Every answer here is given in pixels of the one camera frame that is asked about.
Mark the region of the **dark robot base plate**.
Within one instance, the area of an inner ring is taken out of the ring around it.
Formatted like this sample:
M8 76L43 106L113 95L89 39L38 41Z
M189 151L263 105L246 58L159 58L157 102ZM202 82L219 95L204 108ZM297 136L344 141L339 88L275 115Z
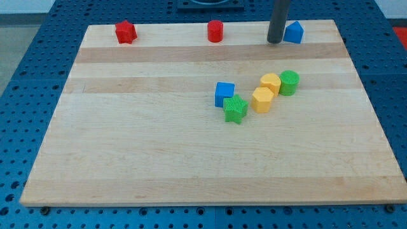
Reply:
M178 11L243 10L244 0L176 0Z

